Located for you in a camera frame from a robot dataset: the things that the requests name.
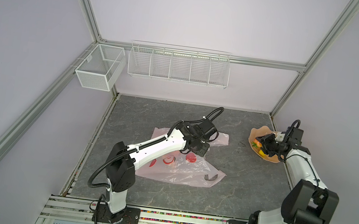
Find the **pink printed plastic bag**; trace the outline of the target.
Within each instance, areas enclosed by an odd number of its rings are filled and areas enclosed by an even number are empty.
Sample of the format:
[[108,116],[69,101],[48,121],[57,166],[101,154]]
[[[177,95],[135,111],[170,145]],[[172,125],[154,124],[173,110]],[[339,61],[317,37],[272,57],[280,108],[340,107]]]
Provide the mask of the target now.
[[193,152],[182,154],[174,151],[144,164],[135,174],[160,182],[210,188],[219,183],[226,174],[218,170],[204,157]]

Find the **yellow toy banana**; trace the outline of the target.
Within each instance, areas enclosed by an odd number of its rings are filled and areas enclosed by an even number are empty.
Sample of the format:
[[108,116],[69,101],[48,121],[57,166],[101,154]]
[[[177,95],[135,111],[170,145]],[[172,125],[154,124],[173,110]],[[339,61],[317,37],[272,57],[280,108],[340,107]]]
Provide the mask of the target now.
[[261,157],[266,157],[266,156],[267,156],[262,150],[259,151],[259,155],[260,155]]

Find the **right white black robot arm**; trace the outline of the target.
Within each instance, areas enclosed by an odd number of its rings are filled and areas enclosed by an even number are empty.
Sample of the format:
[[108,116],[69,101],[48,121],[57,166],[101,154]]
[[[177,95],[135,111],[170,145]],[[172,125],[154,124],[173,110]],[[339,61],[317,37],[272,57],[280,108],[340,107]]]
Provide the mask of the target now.
[[299,123],[296,120],[285,132],[255,138],[266,156],[286,164],[296,184],[280,208],[256,211],[247,224],[330,224],[339,196],[321,181],[309,149],[302,145]]

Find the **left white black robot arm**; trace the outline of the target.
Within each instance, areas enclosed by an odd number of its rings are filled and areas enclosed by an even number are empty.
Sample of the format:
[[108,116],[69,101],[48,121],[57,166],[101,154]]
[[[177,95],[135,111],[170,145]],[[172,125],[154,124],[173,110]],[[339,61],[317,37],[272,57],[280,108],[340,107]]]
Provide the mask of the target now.
[[94,171],[87,181],[90,188],[104,187],[105,193],[97,202],[95,219],[101,213],[108,223],[119,223],[126,216],[127,193],[136,180],[135,172],[158,157],[185,151],[203,157],[216,140],[219,131],[212,120],[203,118],[197,121],[177,121],[167,133],[144,141],[126,145],[118,142],[109,153],[105,163]]

